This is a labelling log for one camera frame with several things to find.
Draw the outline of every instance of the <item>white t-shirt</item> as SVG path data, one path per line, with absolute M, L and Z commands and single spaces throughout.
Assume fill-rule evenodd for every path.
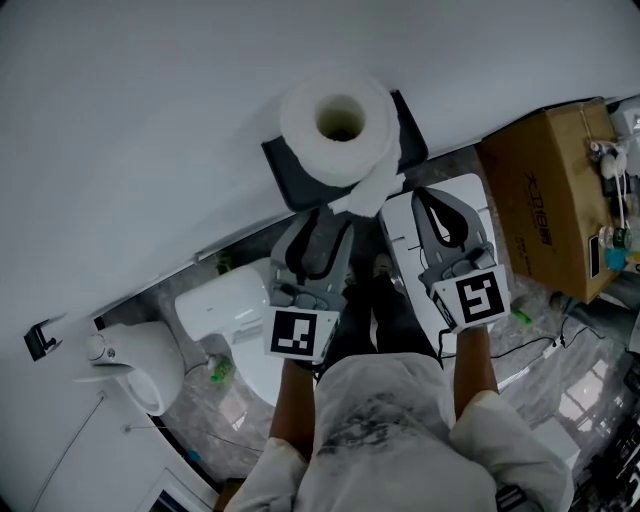
M 495 511 L 506 485 L 527 496 L 517 511 L 571 505 L 569 467 L 496 393 L 479 393 L 455 422 L 433 358 L 348 357 L 323 376 L 315 402 L 311 462 L 269 439 L 226 510 Z

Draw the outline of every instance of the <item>forearm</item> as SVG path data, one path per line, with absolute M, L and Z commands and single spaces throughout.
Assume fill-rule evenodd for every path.
M 489 333 L 485 326 L 475 327 L 458 334 L 456 369 L 453 395 L 456 418 L 480 391 L 498 392 L 496 377 L 491 366 Z
M 291 360 L 282 366 L 282 382 L 270 437 L 287 441 L 305 459 L 311 458 L 315 428 L 313 375 Z

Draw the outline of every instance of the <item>power cord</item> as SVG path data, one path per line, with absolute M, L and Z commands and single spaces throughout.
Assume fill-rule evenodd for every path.
M 442 354 L 442 335 L 446 334 L 448 332 L 451 332 L 451 331 L 449 329 L 444 329 L 443 331 L 440 331 L 440 336 L 439 336 L 440 337 L 440 340 L 439 340 L 440 348 L 438 350 L 438 358 L 440 358 L 440 359 L 452 359 L 452 358 L 456 357 L 456 354 L 451 354 L 450 356 L 441 355 Z M 551 336 L 541 336 L 540 338 L 536 338 L 535 340 L 527 341 L 526 343 L 523 343 L 522 345 L 518 345 L 517 347 L 509 349 L 506 352 L 503 352 L 502 354 L 497 354 L 495 356 L 491 356 L 491 359 L 500 359 L 501 357 L 508 356 L 509 354 L 515 352 L 516 350 L 520 350 L 521 348 L 528 347 L 529 345 L 533 345 L 534 343 L 538 343 L 539 341 L 543 341 L 543 340 L 550 341 L 552 346 L 556 345 L 555 338 L 552 338 Z
M 606 336 L 601 336 L 595 330 L 593 330 L 591 327 L 583 327 L 582 329 L 580 329 L 580 331 L 578 331 L 575 334 L 575 336 L 573 338 L 571 338 L 571 341 L 568 344 L 566 344 L 565 343 L 565 338 L 564 338 L 564 324 L 567 322 L 568 319 L 569 319 L 569 317 L 566 316 L 564 318 L 564 320 L 562 321 L 562 325 L 560 327 L 560 336 L 559 336 L 560 345 L 562 345 L 562 347 L 564 349 L 568 349 L 573 344 L 573 342 L 576 340 L 576 338 L 578 336 L 580 336 L 584 331 L 587 331 L 587 330 L 591 331 L 595 336 L 598 337 L 598 339 L 603 340 L 603 339 L 606 338 Z M 438 334 L 438 345 L 439 345 L 439 348 L 438 348 L 438 359 L 440 361 L 442 361 L 443 359 L 452 359 L 452 358 L 456 357 L 456 354 L 451 354 L 450 356 L 443 356 L 442 355 L 442 346 L 443 346 L 442 345 L 442 336 L 444 334 L 447 334 L 447 333 L 450 333 L 450 332 L 451 332 L 450 329 L 443 329 Z M 497 354 L 495 356 L 491 356 L 491 359 L 500 359 L 500 358 L 505 357 L 505 356 L 507 356 L 509 354 L 512 354 L 516 350 L 520 350 L 521 348 L 528 347 L 529 345 L 532 345 L 533 343 L 538 343 L 539 341 L 543 341 L 543 340 L 551 341 L 551 346 L 552 347 L 555 347 L 557 345 L 555 338 L 552 338 L 551 336 L 541 336 L 540 338 L 536 338 L 535 340 L 527 341 L 526 343 L 523 343 L 522 345 L 518 345 L 517 347 L 514 347 L 514 348 L 512 348 L 510 350 L 507 350 L 506 352 L 503 352 L 502 354 Z M 539 357 L 537 357 L 536 359 L 531 361 L 531 363 L 529 363 L 527 366 L 533 364 L 535 361 L 537 361 L 543 355 L 544 354 L 541 354 Z
M 251 450 L 252 452 L 256 452 L 256 453 L 262 453 L 264 451 L 264 450 L 259 450 L 258 448 L 251 448 L 250 446 L 245 446 L 243 444 L 234 443 L 233 441 L 229 441 L 228 439 L 225 439 L 223 437 L 218 437 L 217 435 L 212 434 L 208 430 L 203 430 L 201 428 L 195 428 L 195 427 L 159 427 L 157 425 L 152 425 L 152 426 L 125 425 L 122 430 L 123 430 L 123 432 L 125 434 L 128 434 L 132 430 L 140 430 L 140 429 L 148 429 L 148 428 L 155 428 L 155 429 L 158 429 L 158 430 L 160 430 L 160 429 L 176 430 L 176 431 L 194 430 L 196 432 L 201 432 L 201 433 L 206 434 L 206 435 L 208 435 L 210 437 L 213 437 L 214 439 L 217 439 L 218 441 L 222 441 L 223 443 L 227 443 L 227 444 L 230 444 L 232 446 L 237 446 L 239 448 L 244 448 L 245 450 Z

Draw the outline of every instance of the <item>cardboard box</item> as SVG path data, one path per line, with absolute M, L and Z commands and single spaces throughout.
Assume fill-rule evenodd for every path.
M 590 302 L 615 277 L 600 250 L 591 278 L 589 239 L 613 225 L 591 140 L 616 140 L 602 100 L 527 116 L 478 145 L 514 272 Z

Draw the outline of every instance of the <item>green object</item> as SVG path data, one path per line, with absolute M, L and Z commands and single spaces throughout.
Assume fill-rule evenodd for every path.
M 533 321 L 519 309 L 512 309 L 511 314 L 520 320 L 523 324 L 531 325 Z
M 233 371 L 233 363 L 227 356 L 220 356 L 216 369 L 211 376 L 211 382 L 224 382 L 227 376 Z

